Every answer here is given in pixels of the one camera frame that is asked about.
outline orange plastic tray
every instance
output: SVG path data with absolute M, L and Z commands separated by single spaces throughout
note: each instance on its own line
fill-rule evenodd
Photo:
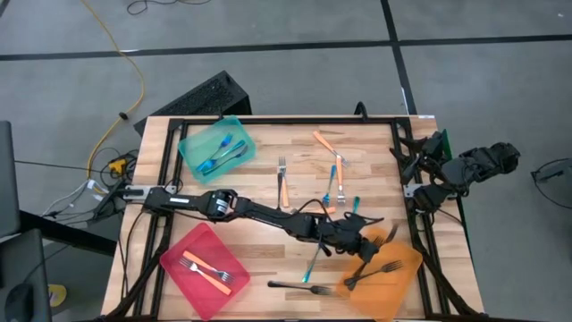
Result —
M 376 236 L 386 238 L 387 232 L 373 228 L 366 234 L 370 241 Z M 376 321 L 392 321 L 423 261 L 421 254 L 403 242 L 393 241 L 380 248 L 362 273 L 371 273 L 393 260 L 401 260 L 403 267 L 390 273 L 378 273 L 364 278 L 351 292 L 343 281 L 351 277 L 363 263 L 357 256 L 353 257 L 343 277 L 336 284 L 336 292 L 348 298 L 352 306 Z

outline white cable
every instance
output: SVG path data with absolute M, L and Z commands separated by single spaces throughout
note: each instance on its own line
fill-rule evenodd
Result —
M 50 205 L 50 207 L 48 207 L 48 208 L 46 209 L 46 211 L 44 211 L 44 213 L 42 213 L 42 216 L 45 216 L 45 215 L 50 211 L 50 209 L 52 209 L 52 208 L 55 206 L 55 204 L 57 204 L 58 202 L 60 202 L 60 201 L 62 201 L 62 200 L 66 200 L 66 199 L 72 197 L 73 195 L 75 195 L 78 191 L 80 191 L 80 190 L 83 188 L 83 186 L 85 186 L 86 184 L 88 184 L 88 182 L 89 182 L 89 180 L 86 180 L 85 182 L 83 182 L 82 184 L 80 184 L 80 186 L 78 187 L 78 189 L 74 190 L 74 191 L 73 191 L 72 193 L 70 193 L 69 195 L 67 195 L 67 196 L 65 196 L 65 197 L 61 197 L 61 198 L 59 198 L 58 200 L 52 202 L 52 204 Z

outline butcher block tabletop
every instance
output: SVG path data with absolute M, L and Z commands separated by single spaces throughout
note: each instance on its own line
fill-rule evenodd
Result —
M 194 116 L 187 118 L 206 118 Z M 257 118 L 260 116 L 241 116 Z M 265 118 L 293 117 L 265 116 Z M 412 132 L 416 139 L 431 136 L 437 131 L 436 120 L 432 117 L 410 116 Z M 132 184 L 154 185 L 157 183 L 161 167 L 169 117 L 157 116 L 147 119 L 147 127 L 141 141 L 139 158 Z M 191 125 L 188 136 L 205 129 L 207 125 Z M 181 179 L 184 187 L 179 192 L 187 195 L 200 195 L 216 189 L 234 189 L 239 196 L 275 208 L 277 200 L 276 166 L 278 157 L 286 157 L 290 206 L 299 208 L 310 199 L 322 199 L 328 186 L 331 166 L 335 156 L 313 136 L 313 131 L 321 134 L 334 148 L 349 160 L 343 168 L 344 191 L 347 202 L 331 214 L 333 220 L 340 219 L 344 211 L 351 211 L 355 196 L 361 198 L 358 213 L 368 217 L 384 217 L 378 226 L 390 230 L 392 224 L 400 228 L 394 241 L 410 245 L 403 191 L 400 185 L 397 162 L 391 155 L 391 129 L 386 124 L 244 124 L 245 130 L 256 143 L 256 157 L 246 164 L 232 169 L 229 173 L 203 185 L 197 182 L 190 170 L 183 164 Z M 172 153 L 169 159 L 168 178 L 171 178 L 174 160 L 178 150 L 178 130 L 175 132 Z M 331 196 L 335 199 L 336 183 L 332 185 Z M 131 204 L 125 210 L 122 220 L 121 245 L 125 248 L 129 231 L 139 214 L 141 205 Z M 447 201 L 442 209 L 459 217 L 457 203 Z M 127 277 L 132 285 L 141 269 L 150 216 L 143 215 L 136 223 L 129 244 Z M 171 245 L 182 239 L 198 224 L 204 223 L 183 216 L 174 217 Z M 297 241 L 284 231 L 255 220 L 236 219 L 230 223 L 207 224 L 221 238 L 238 261 L 250 273 L 249 284 L 238 293 L 214 319 L 359 319 L 370 318 L 353 308 L 339 296 L 317 296 L 303 290 L 269 288 L 269 280 L 300 283 L 302 276 L 315 254 L 316 245 Z M 446 216 L 435 215 L 433 224 L 442 272 L 453 287 L 473 309 L 482 311 L 479 288 L 471 262 L 464 229 Z M 163 229 L 157 230 L 157 242 Z M 318 254 L 310 278 L 311 284 L 334 287 L 346 270 L 351 256 L 337 255 L 327 258 Z M 121 300 L 122 257 L 119 247 L 105 293 L 102 314 L 113 310 Z M 148 314 L 155 284 L 155 273 L 149 278 L 143 314 Z M 433 311 L 439 310 L 438 297 L 431 274 L 427 271 Z M 415 278 L 396 318 L 424 318 L 424 310 Z M 187 302 L 174 281 L 165 275 L 162 290 L 159 319 L 198 319 L 198 314 Z

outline plastic tray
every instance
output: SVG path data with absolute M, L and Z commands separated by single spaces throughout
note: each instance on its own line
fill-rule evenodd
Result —
M 242 148 L 236 149 L 226 157 L 217 161 L 214 165 L 220 167 L 212 173 L 204 175 L 198 170 L 198 167 L 210 158 L 217 149 L 219 149 L 224 137 L 229 133 L 232 134 L 231 142 L 226 147 L 218 150 L 214 158 L 219 157 L 222 153 L 232 148 L 241 140 L 244 140 L 245 145 L 248 145 L 247 152 L 241 157 L 233 157 L 239 154 L 242 150 Z M 190 172 L 197 181 L 203 184 L 211 182 L 219 176 L 226 174 L 232 168 L 249 161 L 249 159 L 255 156 L 256 151 L 257 147 L 254 144 L 254 141 L 248 136 L 238 117 L 234 115 L 225 116 L 221 121 L 214 123 L 203 131 L 193 134 L 179 142 L 179 152 L 181 152 L 185 159 L 185 163 L 187 163 Z
M 387 233 L 383 229 L 374 228 L 366 234 L 370 241 L 376 236 L 386 238 Z M 391 322 L 398 313 L 409 286 L 423 261 L 421 254 L 403 242 L 393 241 L 380 248 L 380 251 L 375 254 L 362 273 L 371 273 L 393 260 L 401 260 L 403 268 L 390 273 L 371 275 L 359 281 L 354 291 L 350 292 L 343 281 L 351 277 L 363 263 L 361 259 L 354 256 L 347 271 L 336 284 L 336 292 L 344 298 L 349 298 L 353 307 L 376 321 Z
M 234 277 L 228 296 L 215 288 L 199 273 L 195 273 L 179 260 L 185 250 L 203 259 L 208 265 L 228 272 Z M 203 320 L 211 319 L 223 306 L 248 284 L 250 275 L 232 253 L 224 246 L 207 224 L 199 224 L 161 257 L 161 266 L 179 286 L 190 305 Z M 211 276 L 212 272 L 201 267 Z

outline teal utensil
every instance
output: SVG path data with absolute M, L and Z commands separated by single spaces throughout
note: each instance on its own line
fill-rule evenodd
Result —
M 210 162 L 211 159 L 221 150 L 221 148 L 226 147 L 227 145 L 229 145 L 229 143 L 231 143 L 232 141 L 232 133 L 227 133 L 226 136 L 224 137 L 223 141 L 221 142 L 221 144 L 218 146 L 218 149 L 210 156 L 208 157 L 205 162 L 203 162 L 202 164 L 198 165 L 197 167 L 197 171 L 203 171 L 203 169 L 206 166 L 207 162 Z
M 237 142 L 237 144 L 235 144 L 232 148 L 229 148 L 228 150 L 224 151 L 224 153 L 221 154 L 220 157 L 216 158 L 216 159 L 209 159 L 205 162 L 203 162 L 203 169 L 201 171 L 207 171 L 208 169 L 211 169 L 213 166 L 216 165 L 216 162 L 218 162 L 218 160 L 228 156 L 230 153 L 236 151 L 237 149 L 243 147 L 245 144 L 247 144 L 247 142 L 245 140 L 240 140 Z
M 217 165 L 217 166 L 215 166 L 215 167 L 211 167 L 210 169 L 204 171 L 204 172 L 203 172 L 203 175 L 209 175 L 209 174 L 213 173 L 214 171 L 216 171 L 216 169 L 218 169 L 218 168 L 220 168 L 221 166 L 223 166 L 225 163 L 227 163 L 227 162 L 233 160 L 234 158 L 238 158 L 238 157 L 244 156 L 244 155 L 247 153 L 247 151 L 248 151 L 248 145 L 245 145 L 245 142 L 244 142 L 244 141 L 242 141 L 242 144 L 241 144 L 240 146 L 238 146 L 239 144 L 240 144 L 240 142 L 237 143 L 234 147 L 231 148 L 231 150 L 234 151 L 234 150 L 236 150 L 237 148 L 244 147 L 237 155 L 232 156 L 232 157 L 229 157 L 228 159 L 226 159 L 226 160 L 225 160 L 224 162 L 222 162 L 221 164 L 219 164 L 219 165 Z
M 310 279 L 310 274 L 312 274 L 312 269 L 314 269 L 315 259 L 318 257 L 318 252 L 320 252 L 319 243 L 317 250 L 315 250 L 314 258 L 312 258 L 312 263 L 310 264 L 310 267 L 307 268 L 307 272 L 304 274 L 304 277 L 302 277 L 303 283 L 307 283 L 307 281 Z
M 325 195 L 322 198 L 322 203 L 326 207 L 330 206 L 330 189 L 332 188 L 332 180 L 334 175 L 336 175 L 336 165 L 332 165 L 332 170 L 330 172 L 330 182 L 328 183 L 328 190 L 325 192 Z
M 359 201 L 360 201 L 359 197 L 354 198 L 354 208 L 353 208 L 353 210 L 351 210 L 351 212 L 354 214 L 356 214 L 358 212 Z

